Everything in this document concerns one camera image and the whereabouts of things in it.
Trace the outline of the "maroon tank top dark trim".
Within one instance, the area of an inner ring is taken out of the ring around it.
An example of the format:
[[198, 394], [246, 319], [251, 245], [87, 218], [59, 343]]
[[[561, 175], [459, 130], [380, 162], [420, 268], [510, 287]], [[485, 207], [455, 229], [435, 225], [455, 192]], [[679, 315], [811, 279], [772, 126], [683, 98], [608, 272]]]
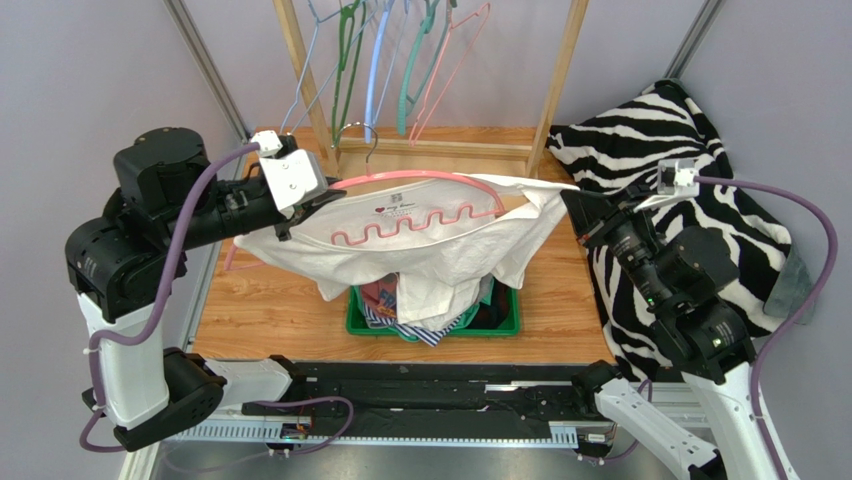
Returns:
[[390, 273], [372, 283], [359, 287], [359, 293], [366, 308], [377, 316], [397, 317], [398, 275]]

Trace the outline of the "green plastic hanger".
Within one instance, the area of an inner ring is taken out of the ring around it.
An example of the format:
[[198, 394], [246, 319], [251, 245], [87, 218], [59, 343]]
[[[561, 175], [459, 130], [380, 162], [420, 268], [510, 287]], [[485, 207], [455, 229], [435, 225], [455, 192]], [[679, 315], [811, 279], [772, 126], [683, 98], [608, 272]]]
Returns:
[[366, 1], [352, 1], [341, 6], [338, 24], [338, 58], [335, 71], [331, 134], [333, 143], [347, 120], [357, 67], [362, 49], [362, 28], [366, 26], [369, 7]]

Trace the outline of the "navy tank top maroon trim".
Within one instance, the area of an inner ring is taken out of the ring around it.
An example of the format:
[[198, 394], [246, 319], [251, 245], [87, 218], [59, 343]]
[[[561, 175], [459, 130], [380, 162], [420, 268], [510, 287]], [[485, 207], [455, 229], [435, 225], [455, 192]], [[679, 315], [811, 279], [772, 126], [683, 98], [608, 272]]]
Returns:
[[509, 315], [509, 291], [510, 289], [497, 282], [491, 290], [489, 301], [481, 301], [479, 308], [471, 322], [468, 324], [468, 329], [474, 330], [495, 330], [497, 329]]

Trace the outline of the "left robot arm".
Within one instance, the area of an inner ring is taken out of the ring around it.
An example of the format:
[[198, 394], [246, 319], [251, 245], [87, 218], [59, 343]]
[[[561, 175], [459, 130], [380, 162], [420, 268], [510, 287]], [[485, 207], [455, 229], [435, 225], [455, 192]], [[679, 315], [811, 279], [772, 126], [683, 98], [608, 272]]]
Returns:
[[260, 172], [221, 180], [199, 133], [162, 127], [113, 160], [118, 188], [102, 214], [65, 245], [89, 340], [92, 420], [113, 425], [116, 450], [134, 452], [189, 430], [214, 412], [284, 415], [311, 404], [305, 375], [281, 355], [215, 361], [163, 343], [161, 319], [189, 250], [260, 232], [289, 240], [297, 225], [341, 199], [334, 178], [290, 136], [257, 134], [234, 152]]

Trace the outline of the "light blue plastic hanger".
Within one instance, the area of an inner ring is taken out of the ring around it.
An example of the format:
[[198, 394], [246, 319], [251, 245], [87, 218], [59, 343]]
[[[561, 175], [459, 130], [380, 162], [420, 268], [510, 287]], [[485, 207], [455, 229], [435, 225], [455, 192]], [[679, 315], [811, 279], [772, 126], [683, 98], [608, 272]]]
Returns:
[[400, 40], [395, 41], [393, 53], [391, 54], [389, 63], [384, 71], [385, 75], [382, 79], [380, 79], [379, 74], [380, 67], [382, 66], [382, 52], [384, 44], [388, 39], [388, 27], [392, 18], [395, 16], [396, 10], [402, 10], [401, 29], [405, 30], [411, 11], [411, 1], [379, 1], [379, 21], [371, 50], [364, 106], [363, 123], [369, 127], [376, 127], [378, 125], [401, 44]]

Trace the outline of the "blue white striped tank top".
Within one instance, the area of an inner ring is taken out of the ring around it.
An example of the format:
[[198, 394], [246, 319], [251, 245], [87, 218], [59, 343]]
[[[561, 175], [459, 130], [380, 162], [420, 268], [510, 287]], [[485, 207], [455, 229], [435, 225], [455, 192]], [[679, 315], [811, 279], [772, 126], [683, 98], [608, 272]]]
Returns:
[[420, 341], [431, 347], [437, 346], [453, 330], [467, 327], [474, 317], [474, 314], [465, 313], [457, 317], [443, 329], [428, 330], [423, 327], [403, 325], [394, 318], [378, 315], [365, 303], [359, 306], [359, 310], [364, 316], [369, 328], [374, 330], [387, 329], [396, 333], [403, 340], [414, 343]]

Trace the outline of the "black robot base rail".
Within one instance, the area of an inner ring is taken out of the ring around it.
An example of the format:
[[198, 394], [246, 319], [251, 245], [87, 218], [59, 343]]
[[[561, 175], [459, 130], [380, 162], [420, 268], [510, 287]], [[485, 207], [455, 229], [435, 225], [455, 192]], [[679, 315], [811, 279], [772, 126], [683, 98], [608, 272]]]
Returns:
[[615, 423], [571, 385], [579, 365], [303, 362], [284, 407], [242, 402], [179, 440], [307, 447], [531, 447], [611, 451]]

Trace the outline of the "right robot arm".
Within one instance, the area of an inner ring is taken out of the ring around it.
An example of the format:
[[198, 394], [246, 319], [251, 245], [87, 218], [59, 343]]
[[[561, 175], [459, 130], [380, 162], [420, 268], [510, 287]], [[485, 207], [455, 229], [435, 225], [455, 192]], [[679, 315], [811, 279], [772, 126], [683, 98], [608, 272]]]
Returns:
[[704, 441], [660, 411], [604, 362], [573, 378], [587, 412], [630, 433], [679, 479], [792, 479], [757, 384], [759, 357], [742, 318], [720, 297], [739, 274], [723, 236], [689, 227], [662, 243], [644, 212], [692, 197], [695, 187], [664, 195], [629, 189], [597, 197], [576, 188], [561, 197], [578, 242], [614, 256], [654, 320], [653, 336], [680, 372], [713, 434]]

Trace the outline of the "thin pink wire hanger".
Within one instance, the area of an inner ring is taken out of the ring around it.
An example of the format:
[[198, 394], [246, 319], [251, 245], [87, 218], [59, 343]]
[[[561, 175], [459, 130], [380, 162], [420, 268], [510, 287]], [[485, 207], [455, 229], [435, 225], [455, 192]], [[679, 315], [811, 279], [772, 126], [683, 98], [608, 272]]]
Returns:
[[[429, 8], [431, 24], [427, 20], [424, 20], [415, 38], [412, 53], [406, 64], [398, 102], [397, 131], [400, 135], [408, 133], [407, 143], [411, 147], [416, 146], [420, 142], [426, 127], [431, 122], [439, 106], [443, 103], [462, 65], [465, 63], [473, 47], [477, 44], [485, 25], [490, 19], [492, 3], [484, 1], [477, 9], [459, 18], [456, 17], [458, 2], [446, 1], [444, 3], [441, 34], [434, 55], [430, 60], [427, 75], [417, 88], [411, 91], [410, 77], [413, 73], [417, 55], [420, 52], [423, 40], [431, 31], [433, 22], [437, 19], [437, 3], [432, 2]], [[439, 75], [442, 71], [446, 70], [449, 47], [453, 43], [457, 31], [464, 30], [471, 25], [475, 26], [472, 36], [467, 41], [463, 52], [452, 68], [446, 72], [444, 81], [439, 83]]]

